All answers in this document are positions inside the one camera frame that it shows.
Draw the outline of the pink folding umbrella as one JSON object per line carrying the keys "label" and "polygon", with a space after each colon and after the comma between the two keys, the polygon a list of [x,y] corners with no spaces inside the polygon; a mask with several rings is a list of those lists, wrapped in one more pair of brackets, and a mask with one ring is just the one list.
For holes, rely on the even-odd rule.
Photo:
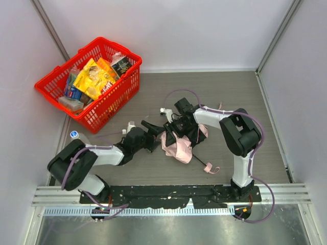
{"label": "pink folding umbrella", "polygon": [[203,124],[197,124],[197,138],[189,139],[187,136],[183,136],[182,138],[176,137],[176,143],[171,145],[170,147],[166,147],[166,131],[164,131],[160,136],[161,148],[165,152],[165,155],[168,157],[173,157],[181,163],[188,164],[191,159],[194,157],[201,164],[204,165],[204,171],[208,174],[217,174],[220,170],[220,167],[214,167],[211,163],[204,163],[198,157],[196,157],[192,153],[192,149],[202,142],[203,140],[208,138],[208,129],[207,126]]}

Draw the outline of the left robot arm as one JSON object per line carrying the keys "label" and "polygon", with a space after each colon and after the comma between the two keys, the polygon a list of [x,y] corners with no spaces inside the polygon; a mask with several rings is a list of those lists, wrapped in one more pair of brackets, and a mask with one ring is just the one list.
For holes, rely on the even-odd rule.
{"label": "left robot arm", "polygon": [[74,139],[48,163],[47,169],[63,190],[78,190],[90,200],[105,202],[110,196],[110,187],[90,171],[100,165],[123,166],[142,149],[153,152],[160,144],[157,137],[165,128],[144,120],[141,125],[147,130],[130,122],[126,135],[110,146],[85,144],[75,133]]}

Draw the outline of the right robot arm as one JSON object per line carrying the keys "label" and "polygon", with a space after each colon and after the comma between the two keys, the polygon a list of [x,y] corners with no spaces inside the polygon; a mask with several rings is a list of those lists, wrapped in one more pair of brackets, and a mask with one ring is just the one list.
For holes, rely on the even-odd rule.
{"label": "right robot arm", "polygon": [[252,162],[262,135],[252,118],[243,108],[236,111],[212,109],[202,104],[192,105],[186,98],[175,103],[178,114],[161,108],[166,116],[166,131],[161,135],[162,149],[166,155],[189,163],[192,149],[208,138],[208,127],[221,130],[225,143],[233,154],[231,195],[236,200],[246,198],[254,187]]}

